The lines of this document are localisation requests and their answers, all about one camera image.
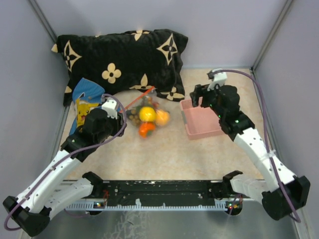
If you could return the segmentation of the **pink plastic basket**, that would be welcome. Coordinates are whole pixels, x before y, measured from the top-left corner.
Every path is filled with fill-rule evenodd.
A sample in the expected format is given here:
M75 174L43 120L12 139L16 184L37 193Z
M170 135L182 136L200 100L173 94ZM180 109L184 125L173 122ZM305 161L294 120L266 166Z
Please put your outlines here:
M210 108L193 107L191 99L182 100L179 104L189 140L224 134L219 125L219 117Z

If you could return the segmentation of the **brown longan bunch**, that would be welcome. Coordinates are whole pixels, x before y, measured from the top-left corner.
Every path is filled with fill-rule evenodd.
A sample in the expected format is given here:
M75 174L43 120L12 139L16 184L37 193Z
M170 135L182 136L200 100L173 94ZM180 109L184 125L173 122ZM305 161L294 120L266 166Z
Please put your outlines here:
M127 117L134 126L139 126L141 124L141 120L139 117L139 112L142 107L152 107L153 99L151 96L142 96L139 99L136 99L132 102L127 108L126 113Z

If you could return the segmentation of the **orange persimmon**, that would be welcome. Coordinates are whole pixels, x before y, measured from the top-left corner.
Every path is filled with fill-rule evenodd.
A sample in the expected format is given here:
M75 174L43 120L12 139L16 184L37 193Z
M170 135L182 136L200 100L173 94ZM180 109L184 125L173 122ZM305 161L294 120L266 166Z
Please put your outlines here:
M155 128L156 128L156 125L154 123L152 123L152 122L143 122L143 123L141 123L141 125L139 127L139 135L142 138L147 138L153 133Z

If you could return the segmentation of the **clear orange zip top bag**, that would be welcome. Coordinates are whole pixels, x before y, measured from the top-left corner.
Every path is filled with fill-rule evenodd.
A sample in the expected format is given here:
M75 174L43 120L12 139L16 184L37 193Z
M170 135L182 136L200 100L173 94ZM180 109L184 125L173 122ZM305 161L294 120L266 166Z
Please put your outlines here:
M146 90L125 107L128 120L138 128L142 138L148 138L159 127L170 122L170 113L155 99L155 87Z

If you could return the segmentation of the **yellow lemon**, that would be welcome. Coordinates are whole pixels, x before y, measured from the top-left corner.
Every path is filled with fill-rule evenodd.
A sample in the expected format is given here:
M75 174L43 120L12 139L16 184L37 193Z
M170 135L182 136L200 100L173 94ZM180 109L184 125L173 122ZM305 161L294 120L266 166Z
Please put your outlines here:
M156 120L156 111L152 107L142 107L139 111L139 118L143 122L154 122Z

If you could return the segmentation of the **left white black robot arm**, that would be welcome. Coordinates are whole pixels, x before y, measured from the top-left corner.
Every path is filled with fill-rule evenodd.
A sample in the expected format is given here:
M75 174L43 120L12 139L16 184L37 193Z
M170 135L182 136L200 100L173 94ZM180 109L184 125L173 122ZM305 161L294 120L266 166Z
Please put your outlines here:
M4 221L7 231L23 230L29 236L39 235L49 222L73 202L101 196L103 180L93 172L85 173L67 189L56 187L90 154L104 144L124 134L127 126L125 111L93 109L83 125L70 134L56 156L43 172L17 196L7 196L3 207L8 215Z

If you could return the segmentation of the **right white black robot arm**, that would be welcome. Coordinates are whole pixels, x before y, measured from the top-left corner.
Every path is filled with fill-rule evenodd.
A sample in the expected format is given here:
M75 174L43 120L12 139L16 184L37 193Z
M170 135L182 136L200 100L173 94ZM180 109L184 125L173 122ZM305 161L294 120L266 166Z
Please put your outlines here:
M222 131L244 150L264 177L259 181L233 171L223 177L226 196L242 194L259 202L275 221L306 205L310 181L306 176L298 177L268 148L254 123L240 110L236 87L217 85L210 89L198 84L190 97L193 107L210 108L218 116Z

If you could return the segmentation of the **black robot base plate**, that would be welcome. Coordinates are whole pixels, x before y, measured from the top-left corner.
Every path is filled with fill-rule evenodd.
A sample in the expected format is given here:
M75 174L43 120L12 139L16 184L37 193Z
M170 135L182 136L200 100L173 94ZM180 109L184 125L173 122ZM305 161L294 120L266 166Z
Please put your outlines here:
M111 180L86 199L106 199L107 206L133 206L138 199L144 207L214 206L216 200L230 198L237 193L223 181L173 180L135 181Z

